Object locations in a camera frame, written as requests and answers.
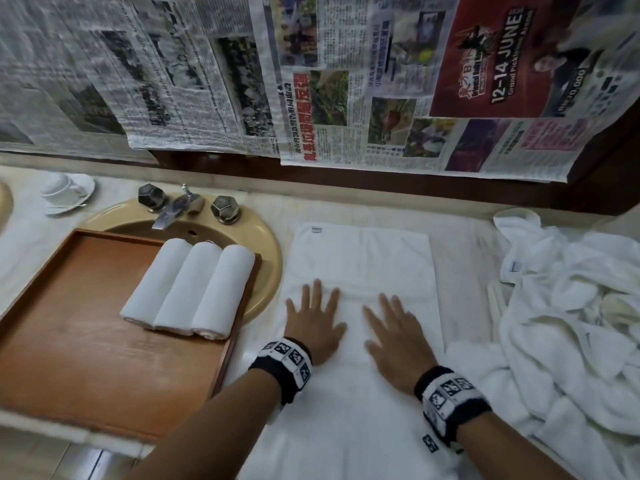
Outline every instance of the black and white wristband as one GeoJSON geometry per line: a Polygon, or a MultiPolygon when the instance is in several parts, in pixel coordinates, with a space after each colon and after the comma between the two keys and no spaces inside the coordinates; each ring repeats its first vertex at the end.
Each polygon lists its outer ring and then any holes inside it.
{"type": "Polygon", "coordinates": [[[300,341],[283,337],[265,345],[249,369],[262,369],[280,384],[281,404],[291,404],[313,372],[309,349],[300,341]]]}
{"type": "Polygon", "coordinates": [[[420,377],[414,393],[433,432],[448,447],[456,441],[460,425],[492,410],[471,382],[441,365],[420,377]]]}

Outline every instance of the faucet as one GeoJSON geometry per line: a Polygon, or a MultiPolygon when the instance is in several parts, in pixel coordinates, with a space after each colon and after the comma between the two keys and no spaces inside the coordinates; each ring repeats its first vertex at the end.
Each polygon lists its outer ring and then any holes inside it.
{"type": "Polygon", "coordinates": [[[185,214],[200,213],[204,207],[202,195],[191,193],[187,184],[182,186],[182,191],[184,195],[176,197],[174,201],[168,203],[164,209],[162,209],[162,212],[160,212],[151,229],[165,230],[185,214]]]}

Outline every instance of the white cup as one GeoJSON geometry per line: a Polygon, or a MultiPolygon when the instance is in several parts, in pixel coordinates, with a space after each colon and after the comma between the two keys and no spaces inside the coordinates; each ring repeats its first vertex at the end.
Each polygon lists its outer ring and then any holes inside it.
{"type": "Polygon", "coordinates": [[[44,183],[40,196],[54,207],[70,207],[88,195],[82,185],[78,185],[66,173],[53,173],[44,183]]]}

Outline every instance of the newspaper page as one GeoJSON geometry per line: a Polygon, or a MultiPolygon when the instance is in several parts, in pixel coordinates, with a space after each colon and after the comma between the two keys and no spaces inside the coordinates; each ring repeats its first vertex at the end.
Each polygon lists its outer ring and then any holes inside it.
{"type": "Polygon", "coordinates": [[[0,0],[0,150],[153,162],[34,11],[0,0]]]}
{"type": "Polygon", "coordinates": [[[49,0],[132,148],[278,156],[247,0],[49,0]]]}
{"type": "Polygon", "coordinates": [[[252,20],[283,164],[563,182],[640,95],[639,0],[252,0],[252,20]]]}

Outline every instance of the countertop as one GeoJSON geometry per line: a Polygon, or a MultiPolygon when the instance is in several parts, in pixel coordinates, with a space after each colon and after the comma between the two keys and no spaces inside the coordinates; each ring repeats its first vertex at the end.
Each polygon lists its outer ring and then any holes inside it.
{"type": "MultiPolygon", "coordinates": [[[[60,242],[79,222],[117,202],[137,195],[146,182],[124,178],[96,177],[97,190],[87,206],[58,217],[42,213],[44,201],[38,191],[47,171],[0,166],[0,181],[13,193],[13,211],[0,228],[0,314],[11,306],[21,290],[40,270],[60,242]]],[[[155,183],[166,192],[178,185],[155,183]]],[[[492,327],[486,286],[498,277],[508,248],[489,220],[437,214],[420,210],[393,209],[263,194],[230,192],[192,187],[203,194],[227,194],[254,209],[276,234],[284,256],[291,247],[296,227],[304,222],[403,229],[430,236],[436,272],[438,301],[445,346],[460,339],[489,341],[492,327]]],[[[246,367],[243,354],[257,350],[265,340],[264,330],[275,313],[274,299],[258,318],[242,329],[225,382],[246,367]]],[[[92,433],[49,421],[28,418],[0,410],[0,425],[55,436],[72,442],[92,444],[110,451],[142,457],[151,446],[101,433],[92,433]]]]}

